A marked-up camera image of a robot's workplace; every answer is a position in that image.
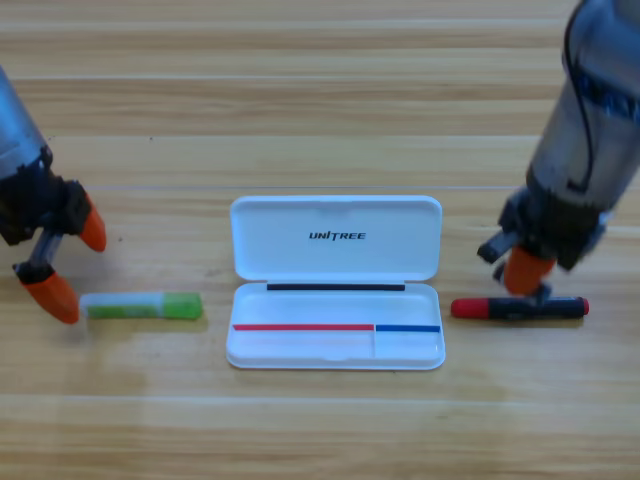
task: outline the black cable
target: black cable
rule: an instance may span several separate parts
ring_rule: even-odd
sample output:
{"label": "black cable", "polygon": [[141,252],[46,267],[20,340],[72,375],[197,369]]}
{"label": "black cable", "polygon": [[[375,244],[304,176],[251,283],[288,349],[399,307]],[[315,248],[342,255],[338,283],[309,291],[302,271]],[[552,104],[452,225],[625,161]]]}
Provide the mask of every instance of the black cable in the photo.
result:
{"label": "black cable", "polygon": [[573,31],[573,26],[578,18],[578,15],[582,11],[585,2],[584,0],[580,2],[580,4],[573,11],[571,18],[569,19],[569,24],[567,25],[567,29],[564,32],[564,58],[567,65],[567,74],[569,76],[569,80],[571,81],[571,85],[573,86],[573,92],[576,96],[576,100],[578,102],[578,109],[580,110],[580,116],[582,117],[582,124],[584,125],[584,134],[587,140],[587,151],[588,151],[588,160],[587,160],[587,171],[582,177],[580,183],[575,183],[573,180],[569,180],[567,187],[571,190],[578,193],[586,193],[589,189],[589,184],[591,183],[591,177],[593,176],[593,164],[595,162],[595,154],[593,151],[593,136],[591,134],[591,126],[589,125],[589,117],[587,116],[587,110],[584,106],[584,99],[580,95],[580,88],[578,85],[578,76],[576,73],[576,65],[573,62],[573,58],[571,58],[571,32]]}

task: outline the wooden table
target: wooden table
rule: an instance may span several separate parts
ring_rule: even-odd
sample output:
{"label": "wooden table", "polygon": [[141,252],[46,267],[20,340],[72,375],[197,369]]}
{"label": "wooden table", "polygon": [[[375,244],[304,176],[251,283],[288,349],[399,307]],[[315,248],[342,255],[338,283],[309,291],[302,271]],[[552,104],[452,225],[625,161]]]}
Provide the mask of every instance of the wooden table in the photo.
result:
{"label": "wooden table", "polygon": [[[6,479],[640,478],[640,190],[557,292],[584,322],[448,317],[499,294],[495,231],[563,81],[573,0],[0,0],[0,61],[109,234],[56,261],[79,292],[196,290],[195,324],[48,318],[2,246]],[[249,194],[443,205],[448,359],[425,373],[225,360],[228,209]]]}

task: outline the blue line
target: blue line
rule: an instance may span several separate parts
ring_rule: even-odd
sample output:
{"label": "blue line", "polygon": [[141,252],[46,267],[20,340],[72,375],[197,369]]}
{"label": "blue line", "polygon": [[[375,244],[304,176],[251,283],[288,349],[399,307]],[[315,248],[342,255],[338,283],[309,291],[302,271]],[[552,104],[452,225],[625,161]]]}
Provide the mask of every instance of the blue line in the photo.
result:
{"label": "blue line", "polygon": [[437,325],[376,325],[376,332],[440,333]]}

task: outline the logo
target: logo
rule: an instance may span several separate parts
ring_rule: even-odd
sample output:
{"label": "logo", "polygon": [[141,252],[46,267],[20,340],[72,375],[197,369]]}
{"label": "logo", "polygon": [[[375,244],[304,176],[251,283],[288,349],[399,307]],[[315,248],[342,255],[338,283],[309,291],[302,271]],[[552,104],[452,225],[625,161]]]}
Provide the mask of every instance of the logo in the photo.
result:
{"label": "logo", "polygon": [[365,240],[366,233],[339,233],[339,232],[311,232],[309,234],[311,240]]}

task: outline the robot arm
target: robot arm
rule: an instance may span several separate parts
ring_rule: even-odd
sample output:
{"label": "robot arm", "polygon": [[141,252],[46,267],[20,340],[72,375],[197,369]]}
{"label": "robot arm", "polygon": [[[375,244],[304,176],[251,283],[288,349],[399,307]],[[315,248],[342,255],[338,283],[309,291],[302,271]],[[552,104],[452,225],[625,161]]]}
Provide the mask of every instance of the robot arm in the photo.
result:
{"label": "robot arm", "polygon": [[14,266],[38,304],[64,323],[78,320],[78,300],[51,262],[63,235],[106,248],[104,223],[84,188],[51,171],[53,155],[0,68],[0,235],[9,245],[42,234],[28,261]]}
{"label": "robot arm", "polygon": [[514,295],[546,300],[557,263],[570,271],[602,238],[640,165],[640,2],[583,0],[565,34],[567,82],[511,196],[501,231],[478,250]]}

